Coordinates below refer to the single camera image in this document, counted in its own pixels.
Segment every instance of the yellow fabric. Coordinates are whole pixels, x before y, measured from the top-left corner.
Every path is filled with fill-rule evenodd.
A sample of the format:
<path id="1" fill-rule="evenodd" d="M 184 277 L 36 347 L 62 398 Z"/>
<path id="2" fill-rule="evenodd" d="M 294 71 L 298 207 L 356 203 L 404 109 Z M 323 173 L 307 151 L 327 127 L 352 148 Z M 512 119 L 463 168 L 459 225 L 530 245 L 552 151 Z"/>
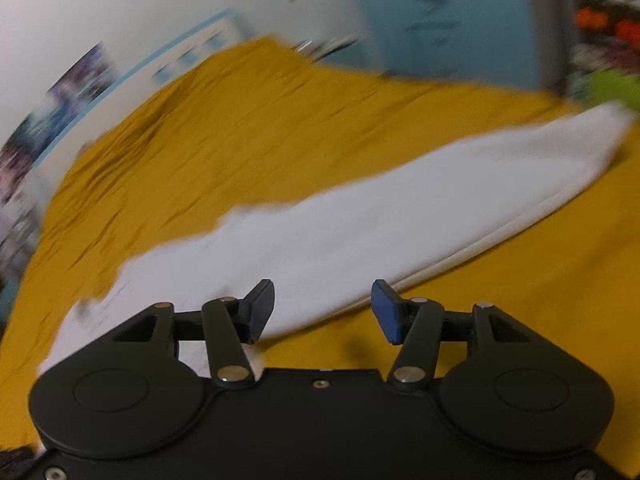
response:
<path id="1" fill-rule="evenodd" d="M 239 203 L 298 200 L 469 134 L 571 111 L 544 93 L 312 66 L 271 40 L 212 57 L 96 142 L 52 200 L 0 347 L 0 446 L 36 441 L 26 405 L 36 366 L 69 307 L 104 294 L 128 258 L 211 230 Z M 599 371 L 617 400 L 600 452 L 628 474 L 640 470 L 639 172 L 633 130 L 591 189 L 409 293 L 451 310 L 491 300 Z M 263 348 L 269 365 L 383 372 L 397 350 L 368 310 Z M 443 349 L 441 369 L 459 354 Z"/>

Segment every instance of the white headboard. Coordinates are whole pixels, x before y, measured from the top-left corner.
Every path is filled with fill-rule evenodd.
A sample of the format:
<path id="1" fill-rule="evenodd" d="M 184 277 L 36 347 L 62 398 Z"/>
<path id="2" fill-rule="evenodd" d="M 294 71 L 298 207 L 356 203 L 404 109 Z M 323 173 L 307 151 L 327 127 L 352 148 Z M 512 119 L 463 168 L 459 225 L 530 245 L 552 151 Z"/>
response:
<path id="1" fill-rule="evenodd" d="M 82 147 L 121 123 L 162 86 L 216 51 L 245 39 L 226 10 L 180 35 L 116 79 L 39 156 L 20 188 L 40 210 L 49 203 Z"/>

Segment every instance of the wall picture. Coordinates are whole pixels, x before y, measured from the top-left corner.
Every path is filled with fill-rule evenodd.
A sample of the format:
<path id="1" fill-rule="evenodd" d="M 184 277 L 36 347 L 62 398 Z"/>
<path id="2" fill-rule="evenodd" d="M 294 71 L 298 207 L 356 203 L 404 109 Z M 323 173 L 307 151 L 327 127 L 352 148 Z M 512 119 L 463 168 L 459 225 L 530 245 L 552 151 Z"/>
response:
<path id="1" fill-rule="evenodd" d="M 14 195 L 36 159 L 115 80 L 115 70 L 99 43 L 49 89 L 0 150 L 0 200 Z"/>

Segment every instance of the white wall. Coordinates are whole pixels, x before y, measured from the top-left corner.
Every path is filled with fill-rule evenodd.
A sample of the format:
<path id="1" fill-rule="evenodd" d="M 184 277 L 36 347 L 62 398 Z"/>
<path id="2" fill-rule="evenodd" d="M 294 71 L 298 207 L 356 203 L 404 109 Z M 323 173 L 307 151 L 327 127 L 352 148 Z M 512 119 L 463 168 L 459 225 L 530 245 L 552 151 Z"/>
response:
<path id="1" fill-rule="evenodd" d="M 365 33 L 355 0 L 0 0 L 0 144 L 94 44 L 126 72 L 227 7 L 292 43 Z"/>

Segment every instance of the white garment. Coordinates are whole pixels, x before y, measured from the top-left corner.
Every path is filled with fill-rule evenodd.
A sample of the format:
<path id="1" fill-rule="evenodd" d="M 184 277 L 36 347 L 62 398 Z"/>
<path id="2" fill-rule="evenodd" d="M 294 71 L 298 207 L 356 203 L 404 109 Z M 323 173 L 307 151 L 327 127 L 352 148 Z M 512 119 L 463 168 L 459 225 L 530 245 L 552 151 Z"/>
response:
<path id="1" fill-rule="evenodd" d="M 377 278 L 407 288 L 580 193 L 607 167 L 631 121 L 617 105 L 602 105 L 469 137 L 295 205 L 236 208 L 210 234 L 130 260 L 103 300 L 74 306 L 41 372 L 157 301 L 197 310 L 269 278 L 276 303 L 264 336 L 273 337 L 365 303 Z M 202 344 L 185 345 L 180 358 L 206 374 Z"/>

